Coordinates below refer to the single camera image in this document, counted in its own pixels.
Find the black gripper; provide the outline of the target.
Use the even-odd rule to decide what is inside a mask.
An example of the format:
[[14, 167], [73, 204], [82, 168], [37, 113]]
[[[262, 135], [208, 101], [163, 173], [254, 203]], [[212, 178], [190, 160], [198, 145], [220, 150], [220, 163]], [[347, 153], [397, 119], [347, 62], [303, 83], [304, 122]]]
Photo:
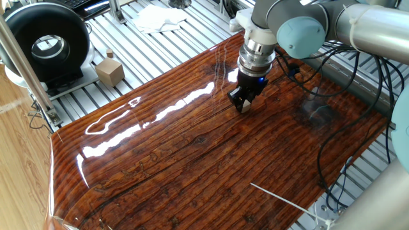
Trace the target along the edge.
[[267, 84], [268, 79], [265, 75], [262, 77], [251, 77], [239, 71], [238, 86], [229, 91], [227, 96], [236, 110], [243, 112], [244, 101], [247, 100], [249, 103], [252, 103], [255, 97], [262, 93]]

